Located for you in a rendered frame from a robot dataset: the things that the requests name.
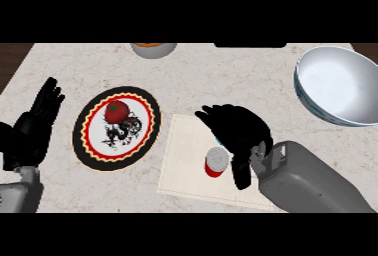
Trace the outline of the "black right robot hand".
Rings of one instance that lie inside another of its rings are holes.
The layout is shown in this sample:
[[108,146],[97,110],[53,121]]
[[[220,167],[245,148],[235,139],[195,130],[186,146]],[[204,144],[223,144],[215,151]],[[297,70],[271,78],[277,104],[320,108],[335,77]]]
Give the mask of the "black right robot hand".
[[195,116],[232,154],[233,181],[243,190],[251,185],[251,167],[261,171],[258,165],[271,150],[270,128],[246,108],[230,104],[204,106]]

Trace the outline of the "grey cup with orange top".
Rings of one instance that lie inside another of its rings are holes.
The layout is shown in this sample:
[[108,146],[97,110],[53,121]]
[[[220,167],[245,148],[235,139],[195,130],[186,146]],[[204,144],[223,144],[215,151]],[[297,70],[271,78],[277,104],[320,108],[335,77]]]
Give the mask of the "grey cup with orange top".
[[131,44],[134,53],[144,59],[159,59],[165,57],[175,49],[175,43],[162,43],[156,46],[143,46],[136,43]]

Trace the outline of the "large white bowl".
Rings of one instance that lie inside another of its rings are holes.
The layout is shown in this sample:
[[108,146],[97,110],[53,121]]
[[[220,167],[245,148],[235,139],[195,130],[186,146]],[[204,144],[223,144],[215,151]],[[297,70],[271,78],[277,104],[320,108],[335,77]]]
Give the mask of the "large white bowl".
[[378,64],[353,50],[311,48],[295,64],[294,88],[302,106],[328,123],[378,125]]

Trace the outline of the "red tomato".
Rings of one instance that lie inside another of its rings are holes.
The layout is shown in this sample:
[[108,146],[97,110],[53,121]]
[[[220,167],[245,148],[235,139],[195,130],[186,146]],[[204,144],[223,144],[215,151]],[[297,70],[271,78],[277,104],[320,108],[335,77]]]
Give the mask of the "red tomato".
[[109,124],[118,124],[130,114],[128,105],[119,101],[113,100],[105,110],[105,120]]

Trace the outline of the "red can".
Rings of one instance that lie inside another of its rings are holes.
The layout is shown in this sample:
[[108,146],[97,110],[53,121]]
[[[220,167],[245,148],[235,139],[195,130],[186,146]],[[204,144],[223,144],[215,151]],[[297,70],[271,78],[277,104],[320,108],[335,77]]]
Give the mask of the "red can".
[[217,178],[229,166],[229,155],[223,148],[212,147],[205,156],[204,169],[209,177]]

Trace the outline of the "black rimmed rooster plate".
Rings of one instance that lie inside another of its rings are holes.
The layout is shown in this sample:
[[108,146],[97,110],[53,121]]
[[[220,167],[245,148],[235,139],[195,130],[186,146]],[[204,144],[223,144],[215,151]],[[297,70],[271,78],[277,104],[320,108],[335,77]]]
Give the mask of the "black rimmed rooster plate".
[[[128,105],[128,117],[105,120],[108,104]],[[161,128],[159,105],[149,92],[121,86],[102,92],[87,103],[72,131],[72,148],[81,163],[96,171],[116,171],[133,165],[149,152]]]

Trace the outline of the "cream placemat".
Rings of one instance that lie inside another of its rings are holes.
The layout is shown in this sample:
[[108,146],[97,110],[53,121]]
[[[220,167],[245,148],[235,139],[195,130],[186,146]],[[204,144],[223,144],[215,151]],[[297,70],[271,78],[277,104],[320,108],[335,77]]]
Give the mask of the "cream placemat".
[[230,168],[218,177],[205,173],[205,156],[212,147],[220,147],[220,144],[199,119],[174,114],[156,192],[277,212],[258,191],[257,177],[252,177],[251,186],[239,190]]

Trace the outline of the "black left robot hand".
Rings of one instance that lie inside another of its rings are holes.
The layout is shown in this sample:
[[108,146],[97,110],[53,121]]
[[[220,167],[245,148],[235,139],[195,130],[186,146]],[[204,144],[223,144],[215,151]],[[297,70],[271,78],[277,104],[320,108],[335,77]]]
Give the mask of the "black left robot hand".
[[38,91],[31,109],[23,112],[13,126],[0,122],[0,153],[3,170],[34,166],[43,162],[51,136],[51,126],[57,117],[65,95],[57,80],[48,78]]

